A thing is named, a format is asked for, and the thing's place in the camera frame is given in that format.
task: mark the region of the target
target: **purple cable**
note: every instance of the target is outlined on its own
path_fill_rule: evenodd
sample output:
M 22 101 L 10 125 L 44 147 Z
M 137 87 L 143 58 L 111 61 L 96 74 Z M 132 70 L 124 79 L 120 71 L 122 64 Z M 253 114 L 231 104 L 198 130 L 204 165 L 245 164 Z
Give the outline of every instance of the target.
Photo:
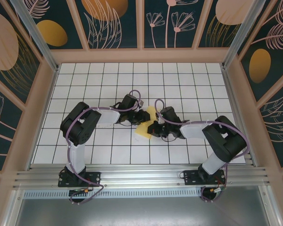
M 77 194 L 77 193 L 73 193 L 73 194 L 71 195 L 71 197 L 70 197 L 70 201 L 71 201 L 72 204 L 80 205 L 80 204 L 84 204 L 84 203 L 90 201 L 94 196 L 96 196 L 99 192 L 101 192 L 101 191 L 104 189 L 104 186 L 101 185 L 101 184 L 97 184 L 97 183 L 91 182 L 91 181 L 89 181 L 89 180 L 86 180 L 85 178 L 83 178 L 83 177 L 81 177 L 80 175 L 78 175 L 78 173 L 75 171 L 75 169 L 74 169 L 74 167 L 72 166 L 72 163 L 71 163 L 71 161 L 70 161 L 70 141 L 69 141 L 69 138 L 68 138 L 70 130 L 72 129 L 72 127 L 74 126 L 74 124 L 79 120 L 79 118 L 80 118 L 83 114 L 85 114 L 87 111 L 90 111 L 90 110 L 111 110 L 111 111 L 116 111 L 116 112 L 127 112 L 127 111 L 130 111 L 130 110 L 132 110 L 132 109 L 138 107 L 138 106 L 139 106 L 139 103 L 140 103 L 140 101 L 141 101 L 141 93 L 140 93 L 138 90 L 133 89 L 133 90 L 130 91 L 129 94 L 131 94 L 131 93 L 133 93 L 133 92 L 137 92 L 138 95 L 139 95 L 138 101 L 136 102 L 136 104 L 135 104 L 133 107 L 131 107 L 131 108 L 129 108 L 129 109 L 125 109 L 125 110 L 119 110 L 119 109 L 115 109 L 115 108 L 112 108 L 112 107 L 90 107 L 90 108 L 88 108 L 88 109 L 82 111 L 82 113 L 80 113 L 80 114 L 76 117 L 76 119 L 71 123 L 71 125 L 69 126 L 69 129 L 67 130 L 65 139 L 66 139 L 66 141 L 67 141 L 67 143 L 68 143 L 67 160 L 68 160 L 68 162 L 69 162 L 69 166 L 70 166 L 71 170 L 72 170 L 73 173 L 74 173 L 78 178 L 80 178 L 82 181 L 84 181 L 84 182 L 86 182 L 86 183 L 88 183 L 88 184 L 90 184 L 90 185 L 100 186 L 100 187 L 101 187 L 101 189 L 98 190 L 95 194 L 93 194 L 90 198 L 84 199 L 84 200 L 81 201 L 81 202 L 74 202 L 74 201 L 72 200 L 73 196 Z
M 156 111 L 158 117 L 161 118 L 162 120 L 164 120 L 164 121 L 170 123 L 170 124 L 179 125 L 179 126 L 180 126 L 180 125 L 189 125 L 189 124 L 210 124 L 210 123 L 213 123 L 213 124 L 225 126 L 225 127 L 229 128 L 229 129 L 235 131 L 236 133 L 238 133 L 238 134 L 244 139 L 244 141 L 245 141 L 245 143 L 246 143 L 246 149 L 245 149 L 245 151 L 244 151 L 243 153 L 241 153 L 241 154 L 235 156 L 233 159 L 239 158 L 240 156 L 243 156 L 243 155 L 245 155 L 246 153 L 248 153 L 248 152 L 250 151 L 250 143 L 249 143 L 248 139 L 246 138 L 246 136 L 245 136 L 243 133 L 240 132 L 240 130 L 236 129 L 235 127 L 230 126 L 230 125 L 228 125 L 228 124 L 226 124 L 226 123 L 223 123 L 223 122 L 219 122 L 219 121 L 188 121 L 188 122 L 177 123 L 177 122 L 172 122 L 172 121 L 166 120 L 166 119 L 164 119 L 164 118 L 162 117 L 162 115 L 160 114 L 160 112 L 157 110 L 157 106 L 156 106 L 156 105 L 157 105 L 157 102 L 158 102 L 158 101 L 162 102 L 163 108 L 165 108 L 165 103 L 164 103 L 164 101 L 163 101 L 162 99 L 157 99 L 157 100 L 155 101 L 154 107 L 155 107 L 155 111 Z M 222 167 L 222 168 L 225 167 L 225 186 L 226 186 L 226 182 L 227 182 L 227 165 L 228 165 L 228 163 L 224 164 L 224 166 Z M 205 189 L 205 186 L 202 187 L 201 192 L 200 192 L 200 195 L 201 195 L 200 197 L 201 197 L 201 199 L 202 199 L 203 201 L 211 201 L 211 200 L 209 200 L 208 198 L 206 198 L 206 197 L 204 197 L 204 196 L 202 195 L 204 189 Z

